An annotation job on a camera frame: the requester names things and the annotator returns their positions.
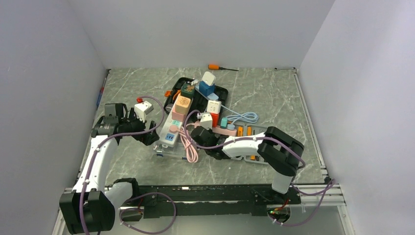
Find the pink power strip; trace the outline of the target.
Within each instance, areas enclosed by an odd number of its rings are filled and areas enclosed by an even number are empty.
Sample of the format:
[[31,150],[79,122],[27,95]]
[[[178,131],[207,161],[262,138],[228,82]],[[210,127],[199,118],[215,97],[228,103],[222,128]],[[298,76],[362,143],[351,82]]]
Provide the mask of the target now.
[[220,134],[220,135],[227,135],[227,136],[236,136],[237,130],[229,130],[229,129],[223,129],[220,127],[212,127],[213,133]]

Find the white long power strip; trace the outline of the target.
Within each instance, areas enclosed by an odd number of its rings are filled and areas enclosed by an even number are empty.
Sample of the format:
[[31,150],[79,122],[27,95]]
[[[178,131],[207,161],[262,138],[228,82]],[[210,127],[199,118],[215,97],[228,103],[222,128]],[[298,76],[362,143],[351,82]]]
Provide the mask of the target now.
[[172,110],[168,115],[160,132],[159,144],[162,147],[174,147],[179,138],[179,132],[183,125],[182,115],[176,115]]

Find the clear plastic screw box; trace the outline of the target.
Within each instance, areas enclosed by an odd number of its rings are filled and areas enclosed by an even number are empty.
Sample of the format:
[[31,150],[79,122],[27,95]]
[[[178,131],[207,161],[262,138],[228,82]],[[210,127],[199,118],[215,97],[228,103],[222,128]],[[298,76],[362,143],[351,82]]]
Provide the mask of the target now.
[[153,150],[159,157],[175,157],[181,160],[187,160],[186,150],[182,143],[176,143],[174,147],[164,147],[161,143],[155,143]]

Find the pink cube socket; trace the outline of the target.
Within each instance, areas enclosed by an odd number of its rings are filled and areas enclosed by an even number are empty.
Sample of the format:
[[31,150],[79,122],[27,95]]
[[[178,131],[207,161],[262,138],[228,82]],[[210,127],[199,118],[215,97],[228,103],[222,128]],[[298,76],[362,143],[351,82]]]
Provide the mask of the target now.
[[181,113],[178,113],[176,111],[176,105],[173,106],[173,108],[171,110],[171,115],[172,115],[173,120],[176,120],[176,121],[179,121],[179,122],[184,122],[184,120],[186,118],[185,114],[181,114]]

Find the white cube socket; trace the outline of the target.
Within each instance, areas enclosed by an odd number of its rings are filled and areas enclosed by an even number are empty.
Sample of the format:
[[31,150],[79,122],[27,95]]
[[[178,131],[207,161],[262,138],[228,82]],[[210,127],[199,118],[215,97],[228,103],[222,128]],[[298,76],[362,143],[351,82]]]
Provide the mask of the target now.
[[221,110],[221,101],[219,100],[209,100],[207,102],[206,112],[211,114],[220,114]]

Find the black tool case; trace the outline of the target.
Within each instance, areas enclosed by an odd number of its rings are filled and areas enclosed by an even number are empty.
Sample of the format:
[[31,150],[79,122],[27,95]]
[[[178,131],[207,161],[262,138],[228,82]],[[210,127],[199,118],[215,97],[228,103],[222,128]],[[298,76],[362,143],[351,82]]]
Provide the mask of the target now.
[[[166,97],[166,101],[164,103],[163,108],[166,114],[169,114],[172,109],[172,105],[175,101],[173,98],[174,95],[180,90],[183,84],[190,83],[191,81],[192,81],[191,78],[181,77],[176,81],[173,88],[164,94],[164,96]],[[219,101],[221,101],[223,104],[226,104],[226,101],[229,95],[229,91],[226,88],[215,86],[214,94],[218,96]],[[202,97],[202,95],[198,91],[195,91],[194,100],[189,110],[190,111],[193,111],[193,110],[203,111],[207,107],[207,104],[208,104],[207,98]]]

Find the beige cube socket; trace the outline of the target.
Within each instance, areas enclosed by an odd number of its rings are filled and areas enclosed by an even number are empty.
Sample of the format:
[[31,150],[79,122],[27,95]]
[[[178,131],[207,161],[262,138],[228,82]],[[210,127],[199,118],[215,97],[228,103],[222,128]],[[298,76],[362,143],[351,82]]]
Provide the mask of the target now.
[[192,99],[179,95],[175,104],[175,112],[178,114],[186,115],[189,112]]

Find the light blue power strip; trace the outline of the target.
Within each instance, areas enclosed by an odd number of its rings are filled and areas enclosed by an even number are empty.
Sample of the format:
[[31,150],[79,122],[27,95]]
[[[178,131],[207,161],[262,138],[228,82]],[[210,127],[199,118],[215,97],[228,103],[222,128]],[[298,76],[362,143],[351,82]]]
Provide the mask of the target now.
[[204,94],[204,93],[202,93],[201,91],[200,91],[200,89],[199,89],[199,85],[196,85],[195,86],[195,90],[202,96],[202,97],[204,97],[205,99],[207,99],[207,100],[219,100],[219,96],[215,93],[215,92],[212,92],[212,93],[209,93],[209,94]]

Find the blue cube socket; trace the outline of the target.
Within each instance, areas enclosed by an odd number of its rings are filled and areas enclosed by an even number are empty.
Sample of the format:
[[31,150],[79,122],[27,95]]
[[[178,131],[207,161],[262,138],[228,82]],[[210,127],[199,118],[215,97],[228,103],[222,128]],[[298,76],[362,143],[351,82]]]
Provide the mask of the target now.
[[215,91],[214,84],[212,86],[206,85],[203,81],[199,83],[199,89],[204,94],[209,94]]

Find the dark green cube socket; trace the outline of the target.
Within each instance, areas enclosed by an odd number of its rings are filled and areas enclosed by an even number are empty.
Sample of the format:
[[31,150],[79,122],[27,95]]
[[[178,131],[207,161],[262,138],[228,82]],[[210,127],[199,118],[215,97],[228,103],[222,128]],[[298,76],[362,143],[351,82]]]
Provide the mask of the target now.
[[180,95],[183,97],[187,97],[189,99],[192,99],[194,97],[195,94],[195,86],[188,84],[188,83],[184,83],[181,87],[181,92]]

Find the red cube socket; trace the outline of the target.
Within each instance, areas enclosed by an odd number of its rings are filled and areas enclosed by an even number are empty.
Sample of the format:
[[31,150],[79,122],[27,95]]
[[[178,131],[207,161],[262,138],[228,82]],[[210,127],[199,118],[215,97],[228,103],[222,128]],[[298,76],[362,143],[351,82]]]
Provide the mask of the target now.
[[219,121],[220,114],[210,113],[212,117],[212,127],[216,127]]

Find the teal plug adapter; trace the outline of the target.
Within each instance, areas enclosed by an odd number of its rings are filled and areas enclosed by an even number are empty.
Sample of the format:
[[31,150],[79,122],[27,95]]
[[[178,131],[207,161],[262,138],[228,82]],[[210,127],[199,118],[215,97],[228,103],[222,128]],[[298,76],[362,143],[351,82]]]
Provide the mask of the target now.
[[227,125],[228,125],[228,119],[226,117],[223,117],[221,119],[221,122],[220,122],[220,127],[222,129],[226,129],[227,128]]

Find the grey tool tray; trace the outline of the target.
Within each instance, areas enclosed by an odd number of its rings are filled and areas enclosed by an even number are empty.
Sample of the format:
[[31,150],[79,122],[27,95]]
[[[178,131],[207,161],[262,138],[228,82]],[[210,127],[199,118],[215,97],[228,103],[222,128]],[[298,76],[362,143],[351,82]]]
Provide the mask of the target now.
[[[244,137],[244,136],[251,136],[256,135],[262,132],[265,132],[267,127],[252,124],[252,123],[245,123],[241,121],[237,121],[234,123],[237,137]],[[247,156],[237,156],[234,157],[233,160],[244,160],[248,163],[255,163],[255,164],[263,164],[267,165],[268,163],[264,160],[261,156],[256,155],[247,155]]]

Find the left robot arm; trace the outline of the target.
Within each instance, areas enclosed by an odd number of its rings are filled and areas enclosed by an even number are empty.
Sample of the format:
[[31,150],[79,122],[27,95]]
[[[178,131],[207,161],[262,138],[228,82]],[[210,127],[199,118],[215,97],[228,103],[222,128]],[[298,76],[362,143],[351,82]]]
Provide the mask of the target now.
[[127,109],[124,103],[104,106],[91,131],[89,155],[81,175],[70,193],[63,193],[59,206],[68,231],[72,235],[109,231],[115,223],[116,211],[126,203],[133,206],[140,201],[141,192],[135,178],[115,180],[105,190],[111,159],[124,136],[149,146],[159,140],[156,122],[146,129],[146,116],[153,111],[148,101]]

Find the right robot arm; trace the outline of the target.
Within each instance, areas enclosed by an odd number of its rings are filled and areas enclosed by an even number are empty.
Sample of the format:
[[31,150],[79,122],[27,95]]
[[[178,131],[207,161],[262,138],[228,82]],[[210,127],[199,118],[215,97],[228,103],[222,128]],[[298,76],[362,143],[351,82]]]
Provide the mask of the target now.
[[264,132],[241,137],[217,134],[198,126],[191,131],[189,138],[217,160],[249,156],[262,158],[276,172],[269,191],[275,203],[282,203],[288,198],[288,190],[297,170],[305,167],[305,161],[301,158],[304,145],[274,126]]

